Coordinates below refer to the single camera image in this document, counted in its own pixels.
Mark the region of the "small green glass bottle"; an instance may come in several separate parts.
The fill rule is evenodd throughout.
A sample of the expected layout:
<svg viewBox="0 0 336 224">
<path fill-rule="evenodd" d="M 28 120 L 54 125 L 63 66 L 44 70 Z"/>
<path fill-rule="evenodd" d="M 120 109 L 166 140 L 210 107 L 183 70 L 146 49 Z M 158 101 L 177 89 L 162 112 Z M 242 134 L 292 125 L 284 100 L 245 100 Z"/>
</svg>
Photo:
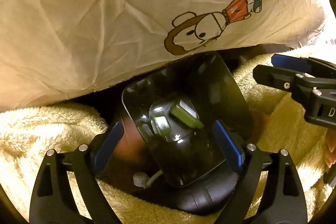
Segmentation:
<svg viewBox="0 0 336 224">
<path fill-rule="evenodd" d="M 171 105 L 170 114 L 190 128 L 204 128 L 204 124 L 199 119 L 198 113 L 191 107 L 191 105 L 186 100 L 176 100 Z"/>
</svg>

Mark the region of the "black trash bin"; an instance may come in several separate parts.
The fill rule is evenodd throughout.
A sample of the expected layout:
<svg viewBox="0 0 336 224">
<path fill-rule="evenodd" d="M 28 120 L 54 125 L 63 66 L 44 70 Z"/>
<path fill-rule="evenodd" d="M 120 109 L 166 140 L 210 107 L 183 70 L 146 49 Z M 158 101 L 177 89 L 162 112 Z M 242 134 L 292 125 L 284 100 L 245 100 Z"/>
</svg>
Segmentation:
<svg viewBox="0 0 336 224">
<path fill-rule="evenodd" d="M 253 119 L 217 52 L 191 55 L 123 90 L 123 106 L 169 183 L 190 185 L 223 163 L 242 170 Z"/>
</svg>

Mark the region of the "yellow fluffy blanket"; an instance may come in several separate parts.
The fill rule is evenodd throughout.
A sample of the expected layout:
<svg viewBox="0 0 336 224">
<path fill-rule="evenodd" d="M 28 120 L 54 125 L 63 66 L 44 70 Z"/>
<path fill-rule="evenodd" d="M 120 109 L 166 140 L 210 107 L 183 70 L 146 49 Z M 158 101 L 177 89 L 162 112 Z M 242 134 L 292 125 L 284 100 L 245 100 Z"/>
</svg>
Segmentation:
<svg viewBox="0 0 336 224">
<path fill-rule="evenodd" d="M 335 64 L 333 45 L 275 54 L 314 57 Z M 291 93 L 255 81 L 253 69 L 257 65 L 273 67 L 273 55 L 255 57 L 231 72 L 253 119 L 245 143 L 271 153 L 286 149 L 302 184 L 307 223 L 335 223 L 335 130 L 304 120 L 305 109 L 291 98 Z M 68 101 L 2 113 L 1 223 L 30 223 L 35 180 L 49 149 L 72 152 L 115 122 L 122 124 L 123 136 L 96 181 L 120 223 L 217 223 L 239 178 L 226 163 L 181 188 L 169 183 L 164 174 L 146 189 L 133 184 L 135 173 L 151 177 L 160 168 L 126 112 L 122 93 L 152 72 L 96 96 L 80 97 L 78 103 Z M 264 171 L 247 218 L 258 210 L 266 178 Z M 74 173 L 68 173 L 68 179 L 79 213 L 89 218 Z"/>
</svg>

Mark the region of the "cream cartoon bed sheet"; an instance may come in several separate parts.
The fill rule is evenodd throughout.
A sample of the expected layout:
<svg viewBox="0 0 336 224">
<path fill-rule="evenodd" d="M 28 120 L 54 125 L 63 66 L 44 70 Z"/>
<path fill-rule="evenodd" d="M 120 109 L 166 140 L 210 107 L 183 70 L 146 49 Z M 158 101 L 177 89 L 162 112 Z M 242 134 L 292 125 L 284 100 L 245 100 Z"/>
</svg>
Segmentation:
<svg viewBox="0 0 336 224">
<path fill-rule="evenodd" d="M 100 91 L 197 52 L 319 42 L 330 0 L 1 0 L 1 110 Z"/>
</svg>

